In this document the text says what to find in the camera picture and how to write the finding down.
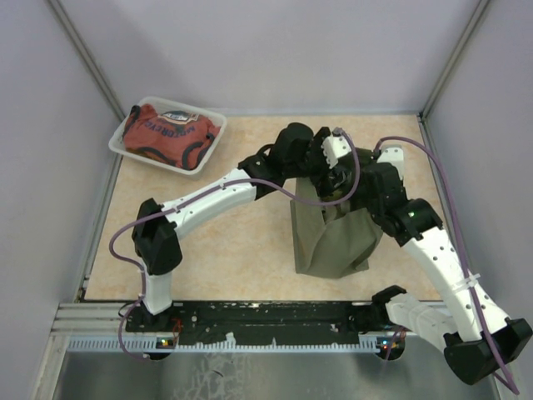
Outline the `olive green canvas bag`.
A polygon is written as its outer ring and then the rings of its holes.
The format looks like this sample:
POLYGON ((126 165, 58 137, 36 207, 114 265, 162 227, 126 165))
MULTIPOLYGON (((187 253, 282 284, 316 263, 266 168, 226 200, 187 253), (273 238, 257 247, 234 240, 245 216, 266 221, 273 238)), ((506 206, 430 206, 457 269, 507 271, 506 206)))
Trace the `olive green canvas bag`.
POLYGON ((365 208, 354 201, 318 207, 294 200, 290 207, 296 273, 339 279, 369 268, 383 231, 365 208))

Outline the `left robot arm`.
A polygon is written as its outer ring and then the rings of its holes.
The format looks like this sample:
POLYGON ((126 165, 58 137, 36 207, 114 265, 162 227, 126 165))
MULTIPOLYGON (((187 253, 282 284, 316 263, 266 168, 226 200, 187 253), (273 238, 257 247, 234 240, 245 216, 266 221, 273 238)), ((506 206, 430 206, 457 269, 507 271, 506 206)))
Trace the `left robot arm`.
POLYGON ((172 273, 182 262, 180 241, 203 223, 275 191, 288 179, 329 177, 341 162, 357 160, 352 140, 340 128, 313 132, 292 122, 276 141, 238 163, 228 174, 203 189, 159 204, 146 200, 139 208, 132 240, 142 261, 143 319, 155 330, 172 324, 172 273))

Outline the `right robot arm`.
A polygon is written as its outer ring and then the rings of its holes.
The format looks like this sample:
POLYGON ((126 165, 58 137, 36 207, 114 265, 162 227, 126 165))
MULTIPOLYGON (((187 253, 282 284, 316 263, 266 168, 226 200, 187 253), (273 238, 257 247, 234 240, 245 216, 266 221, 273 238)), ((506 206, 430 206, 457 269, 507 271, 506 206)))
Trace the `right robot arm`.
POLYGON ((421 265, 449 311, 439 312, 392 286, 372 298, 375 325, 416 333, 469 385, 516 360, 532 337, 531 325, 511 318, 462 267, 433 207, 424 199, 409 199, 398 169, 388 162, 364 167, 361 185, 372 220, 421 265))

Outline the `red printed t-shirt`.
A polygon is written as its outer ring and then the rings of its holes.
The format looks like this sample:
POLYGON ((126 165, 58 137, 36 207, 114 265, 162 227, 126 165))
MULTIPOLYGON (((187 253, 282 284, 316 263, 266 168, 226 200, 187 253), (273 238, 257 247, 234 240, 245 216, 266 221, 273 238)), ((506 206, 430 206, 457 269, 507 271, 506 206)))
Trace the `red printed t-shirt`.
POLYGON ((122 140, 127 151, 166 165, 191 171, 212 147, 220 128, 194 112, 159 113, 151 104, 134 106, 122 140))

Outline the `white plastic basket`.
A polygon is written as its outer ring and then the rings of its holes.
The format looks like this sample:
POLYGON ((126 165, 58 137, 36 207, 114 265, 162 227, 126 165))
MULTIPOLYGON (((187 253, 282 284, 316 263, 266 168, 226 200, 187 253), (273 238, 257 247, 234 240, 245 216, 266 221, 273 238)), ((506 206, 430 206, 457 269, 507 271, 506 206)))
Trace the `white plastic basket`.
POLYGON ((197 178, 220 143, 227 118, 161 97, 133 105, 108 147, 138 162, 197 178))

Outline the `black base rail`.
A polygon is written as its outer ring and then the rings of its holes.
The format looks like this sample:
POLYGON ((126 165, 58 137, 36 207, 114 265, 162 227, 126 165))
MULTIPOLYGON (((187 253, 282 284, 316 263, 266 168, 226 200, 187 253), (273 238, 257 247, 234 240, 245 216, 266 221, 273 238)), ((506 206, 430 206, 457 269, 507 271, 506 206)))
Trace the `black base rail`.
POLYGON ((174 302, 152 315, 137 306, 128 333, 176 333, 181 345, 221 343, 232 334, 238 345, 358 344, 359 336, 395 326, 372 302, 174 302))

